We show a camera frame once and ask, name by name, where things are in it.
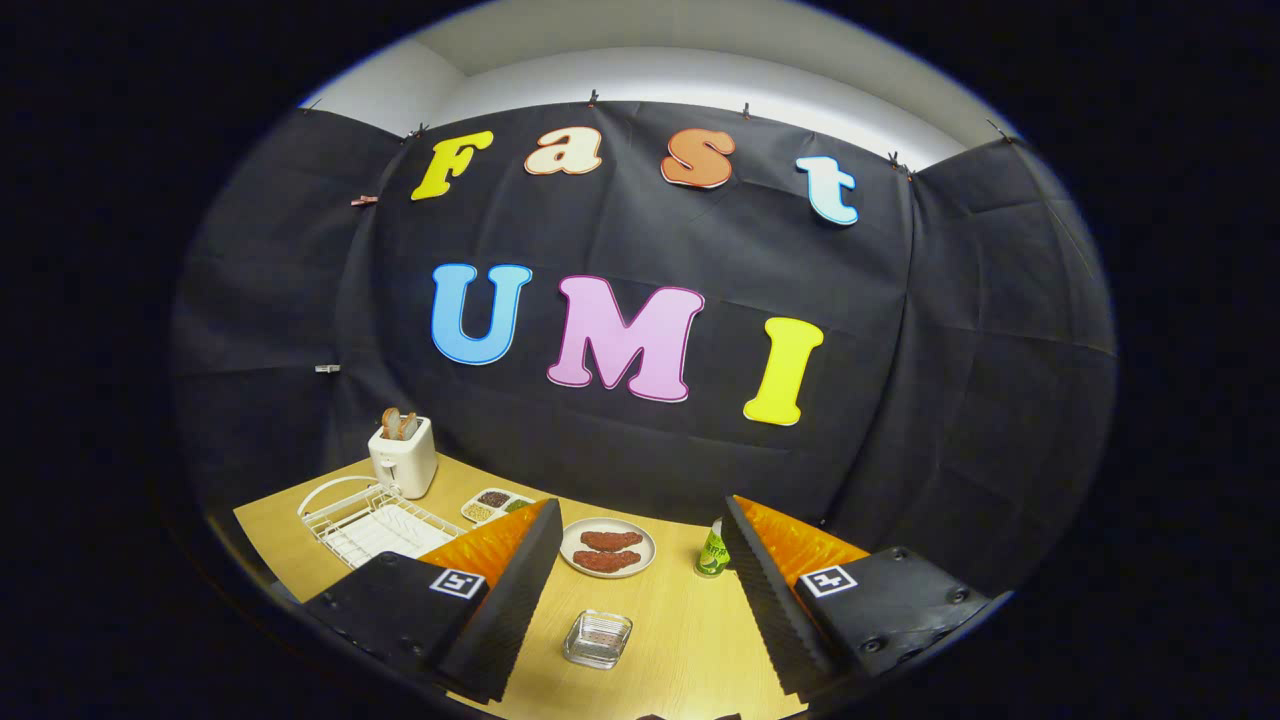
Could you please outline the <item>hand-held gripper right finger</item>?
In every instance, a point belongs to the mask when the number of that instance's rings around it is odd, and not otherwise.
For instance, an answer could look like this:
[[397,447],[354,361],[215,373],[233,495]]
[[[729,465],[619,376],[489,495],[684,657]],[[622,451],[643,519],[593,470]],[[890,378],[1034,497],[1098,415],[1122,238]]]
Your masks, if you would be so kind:
[[867,552],[764,503],[724,501],[723,537],[785,693],[861,700],[929,662],[1005,603],[914,550]]

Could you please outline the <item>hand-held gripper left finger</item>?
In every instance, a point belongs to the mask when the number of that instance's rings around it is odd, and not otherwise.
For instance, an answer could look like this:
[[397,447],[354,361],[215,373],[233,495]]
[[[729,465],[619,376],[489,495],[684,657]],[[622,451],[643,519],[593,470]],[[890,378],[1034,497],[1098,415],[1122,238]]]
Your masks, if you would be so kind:
[[548,498],[412,559],[383,552],[303,603],[398,678],[502,700],[562,537]]

